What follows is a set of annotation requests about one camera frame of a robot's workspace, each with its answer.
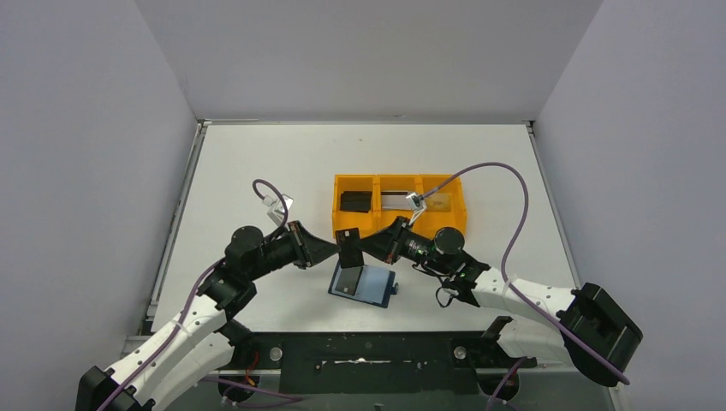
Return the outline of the black credit card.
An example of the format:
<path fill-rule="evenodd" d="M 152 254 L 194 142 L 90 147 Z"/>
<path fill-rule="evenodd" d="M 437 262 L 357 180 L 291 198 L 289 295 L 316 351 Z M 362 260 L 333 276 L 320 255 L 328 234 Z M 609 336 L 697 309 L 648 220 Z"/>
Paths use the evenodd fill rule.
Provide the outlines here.
<path fill-rule="evenodd" d="M 362 266 L 342 268 L 336 272 L 333 290 L 341 295 L 355 296 L 360 277 L 363 271 Z"/>
<path fill-rule="evenodd" d="M 339 265 L 342 269 L 360 267 L 365 264 L 363 252 L 359 247 L 360 231 L 358 228 L 340 229 L 335 233 L 339 246 Z"/>

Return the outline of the blue leather card holder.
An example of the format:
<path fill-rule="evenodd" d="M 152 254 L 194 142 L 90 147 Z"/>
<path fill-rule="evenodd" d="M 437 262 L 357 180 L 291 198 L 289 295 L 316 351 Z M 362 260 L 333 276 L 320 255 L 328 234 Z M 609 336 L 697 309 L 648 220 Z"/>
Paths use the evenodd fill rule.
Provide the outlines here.
<path fill-rule="evenodd" d="M 383 267 L 363 265 L 360 283 L 355 296 L 341 295 L 333 290 L 336 272 L 341 266 L 337 265 L 328 288 L 330 295 L 339 296 L 352 301 L 373 305 L 375 307 L 387 308 L 390 297 L 396 295 L 399 290 L 396 281 L 396 273 Z"/>

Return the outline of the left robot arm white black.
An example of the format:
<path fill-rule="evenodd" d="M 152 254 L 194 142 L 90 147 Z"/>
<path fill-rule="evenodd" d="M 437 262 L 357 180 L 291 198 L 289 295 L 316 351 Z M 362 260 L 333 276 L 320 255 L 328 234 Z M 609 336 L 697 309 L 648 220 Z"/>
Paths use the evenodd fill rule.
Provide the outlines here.
<path fill-rule="evenodd" d="M 302 270 L 336 255 L 339 246 L 298 221 L 265 238 L 239 228 L 224 256 L 196 280 L 181 311 L 132 353 L 81 377 L 78 410 L 164 410 L 204 376 L 247 348 L 251 331 L 235 320 L 257 294 L 255 280 L 287 265 Z"/>

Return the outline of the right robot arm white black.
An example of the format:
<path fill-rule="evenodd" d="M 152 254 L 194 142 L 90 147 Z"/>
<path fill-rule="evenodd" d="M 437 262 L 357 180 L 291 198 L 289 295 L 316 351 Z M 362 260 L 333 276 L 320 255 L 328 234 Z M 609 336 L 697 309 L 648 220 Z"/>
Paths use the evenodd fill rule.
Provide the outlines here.
<path fill-rule="evenodd" d="M 464 245 L 458 229 L 444 227 L 427 239 L 403 217 L 358 242 L 363 253 L 384 263 L 407 259 L 438 277 L 453 299 L 527 318 L 548 330 L 535 337 L 514 334 L 513 344 L 502 347 L 510 357 L 559 360 L 602 386 L 628 384 L 624 373 L 643 333 L 604 288 L 585 283 L 568 289 L 519 279 L 476 260 Z"/>

